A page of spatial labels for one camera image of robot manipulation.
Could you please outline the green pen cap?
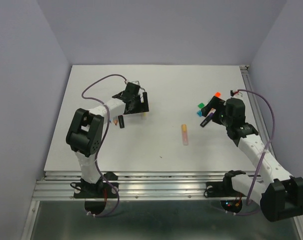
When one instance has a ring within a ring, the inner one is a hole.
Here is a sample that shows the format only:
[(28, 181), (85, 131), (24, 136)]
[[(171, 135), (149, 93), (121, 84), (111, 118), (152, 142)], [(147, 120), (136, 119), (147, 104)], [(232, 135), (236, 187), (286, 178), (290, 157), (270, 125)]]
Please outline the green pen cap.
[(204, 105), (204, 103), (200, 103), (200, 104), (198, 104), (198, 108), (203, 108), (205, 105)]

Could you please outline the pastel pink highlighter orange cap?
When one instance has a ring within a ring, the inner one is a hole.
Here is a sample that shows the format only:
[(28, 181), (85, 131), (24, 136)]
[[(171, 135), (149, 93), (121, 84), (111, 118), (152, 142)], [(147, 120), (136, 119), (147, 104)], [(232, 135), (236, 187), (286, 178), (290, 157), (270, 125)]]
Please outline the pastel pink highlighter orange cap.
[(187, 146), (189, 144), (189, 140), (188, 140), (188, 130), (186, 124), (181, 125), (181, 135), (182, 135), (182, 144), (184, 146)]

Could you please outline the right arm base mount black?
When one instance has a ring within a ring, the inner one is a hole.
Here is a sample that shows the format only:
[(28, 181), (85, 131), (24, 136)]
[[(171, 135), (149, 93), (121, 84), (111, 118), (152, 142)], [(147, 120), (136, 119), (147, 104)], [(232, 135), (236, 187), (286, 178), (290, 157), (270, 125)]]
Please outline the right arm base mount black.
[(225, 188), (222, 181), (207, 181), (204, 196), (206, 198), (235, 198), (240, 194), (232, 188)]

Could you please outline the black highlighter purple cap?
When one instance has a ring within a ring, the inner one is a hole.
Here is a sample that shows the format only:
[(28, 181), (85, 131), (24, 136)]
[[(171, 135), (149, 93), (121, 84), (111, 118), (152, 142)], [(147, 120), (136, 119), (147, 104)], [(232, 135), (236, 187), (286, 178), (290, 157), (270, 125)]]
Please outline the black highlighter purple cap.
[(200, 126), (204, 128), (212, 120), (213, 115), (213, 113), (210, 113), (208, 116), (206, 116), (205, 119), (201, 122)]

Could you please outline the black highlighter pink cap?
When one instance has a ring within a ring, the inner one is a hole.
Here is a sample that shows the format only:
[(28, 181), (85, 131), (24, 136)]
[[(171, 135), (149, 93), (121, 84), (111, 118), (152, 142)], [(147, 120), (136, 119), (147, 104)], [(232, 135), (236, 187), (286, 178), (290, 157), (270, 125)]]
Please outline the black highlighter pink cap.
[(123, 129), (125, 127), (125, 122), (124, 122), (124, 117), (123, 115), (119, 115), (118, 117), (118, 124), (119, 124), (119, 127), (121, 129)]

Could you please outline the orange pen cap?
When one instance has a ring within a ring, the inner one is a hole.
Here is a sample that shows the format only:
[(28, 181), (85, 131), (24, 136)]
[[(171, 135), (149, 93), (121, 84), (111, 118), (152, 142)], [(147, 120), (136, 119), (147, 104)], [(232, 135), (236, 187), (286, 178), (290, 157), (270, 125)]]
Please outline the orange pen cap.
[(216, 92), (214, 96), (217, 97), (217, 98), (219, 98), (221, 96), (221, 93), (220, 92)]

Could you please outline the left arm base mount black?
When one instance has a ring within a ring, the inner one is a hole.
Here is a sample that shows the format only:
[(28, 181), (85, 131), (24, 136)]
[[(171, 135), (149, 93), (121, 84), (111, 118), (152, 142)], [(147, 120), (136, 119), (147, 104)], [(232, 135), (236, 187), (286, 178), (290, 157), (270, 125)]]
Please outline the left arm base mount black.
[(100, 174), (98, 177), (95, 183), (88, 183), (82, 178), (79, 182), (71, 182), (70, 187), (74, 190), (73, 197), (75, 199), (116, 199), (116, 191)]

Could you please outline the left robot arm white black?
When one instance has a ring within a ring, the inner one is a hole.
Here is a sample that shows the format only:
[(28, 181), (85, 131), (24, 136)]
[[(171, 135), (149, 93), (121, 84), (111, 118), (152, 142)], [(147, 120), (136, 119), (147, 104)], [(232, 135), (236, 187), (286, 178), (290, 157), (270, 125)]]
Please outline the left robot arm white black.
[(66, 135), (66, 143), (75, 153), (81, 169), (79, 182), (71, 183), (74, 198), (102, 198), (110, 196), (111, 187), (104, 181), (117, 180), (117, 176), (108, 172), (101, 175), (96, 168), (99, 153), (106, 132), (113, 118), (124, 115), (147, 113), (148, 94), (140, 85), (129, 82), (123, 91), (115, 94), (106, 103), (91, 109), (79, 108), (75, 111)]

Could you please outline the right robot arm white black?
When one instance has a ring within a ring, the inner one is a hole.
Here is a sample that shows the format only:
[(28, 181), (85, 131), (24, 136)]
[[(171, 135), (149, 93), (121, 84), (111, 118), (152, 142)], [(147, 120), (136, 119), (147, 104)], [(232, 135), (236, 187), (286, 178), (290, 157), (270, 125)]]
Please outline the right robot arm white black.
[(222, 125), (233, 141), (256, 168), (253, 177), (242, 170), (230, 170), (222, 181), (207, 182), (206, 198), (248, 197), (259, 205), (270, 222), (303, 215), (303, 178), (285, 170), (268, 150), (256, 128), (246, 122), (242, 99), (223, 100), (213, 96), (201, 109), (202, 115)]

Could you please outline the pink pen cap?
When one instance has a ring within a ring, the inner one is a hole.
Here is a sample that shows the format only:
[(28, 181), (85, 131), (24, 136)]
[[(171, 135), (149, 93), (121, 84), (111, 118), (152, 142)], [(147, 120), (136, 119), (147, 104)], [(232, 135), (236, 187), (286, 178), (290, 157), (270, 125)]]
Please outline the pink pen cap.
[(212, 108), (211, 110), (210, 110), (210, 114), (213, 114), (214, 112), (215, 112), (216, 110), (214, 109), (214, 108)]

